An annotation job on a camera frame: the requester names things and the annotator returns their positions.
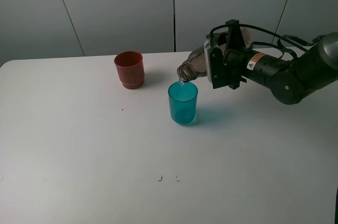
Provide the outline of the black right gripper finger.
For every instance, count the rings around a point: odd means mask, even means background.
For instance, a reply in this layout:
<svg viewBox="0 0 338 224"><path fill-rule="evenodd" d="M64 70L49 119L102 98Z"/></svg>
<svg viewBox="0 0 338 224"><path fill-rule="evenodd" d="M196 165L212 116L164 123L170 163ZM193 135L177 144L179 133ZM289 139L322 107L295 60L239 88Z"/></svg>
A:
<svg viewBox="0 0 338 224"><path fill-rule="evenodd" d="M241 51L245 47L241 28L238 20L229 20L226 22L228 27L228 35L224 57L226 58L230 51Z"/></svg>
<svg viewBox="0 0 338 224"><path fill-rule="evenodd" d="M228 77L228 86L229 88L236 90L240 87L240 83L247 83L247 79L240 75L234 75Z"/></svg>

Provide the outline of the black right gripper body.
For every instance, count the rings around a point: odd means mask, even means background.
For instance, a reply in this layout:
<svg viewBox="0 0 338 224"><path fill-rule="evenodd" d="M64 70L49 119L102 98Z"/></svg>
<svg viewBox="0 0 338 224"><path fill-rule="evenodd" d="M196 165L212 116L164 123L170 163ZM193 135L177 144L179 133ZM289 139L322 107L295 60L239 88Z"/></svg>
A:
<svg viewBox="0 0 338 224"><path fill-rule="evenodd" d="M224 57L224 72L226 86L228 77L243 76L264 87L271 87L275 83L275 76L284 69L284 60L254 50L230 51Z"/></svg>

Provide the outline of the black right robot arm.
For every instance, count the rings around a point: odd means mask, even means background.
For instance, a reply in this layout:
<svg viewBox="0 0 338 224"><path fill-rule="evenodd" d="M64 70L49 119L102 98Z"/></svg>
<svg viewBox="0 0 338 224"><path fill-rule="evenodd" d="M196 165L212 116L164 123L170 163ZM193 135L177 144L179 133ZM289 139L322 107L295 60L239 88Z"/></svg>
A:
<svg viewBox="0 0 338 224"><path fill-rule="evenodd" d="M337 81L337 32L307 42L292 35L278 35L253 25L249 29L277 38L276 44L245 44L237 20L227 21L225 50L220 57L220 85L239 88L251 80L268 88L281 103L293 105Z"/></svg>

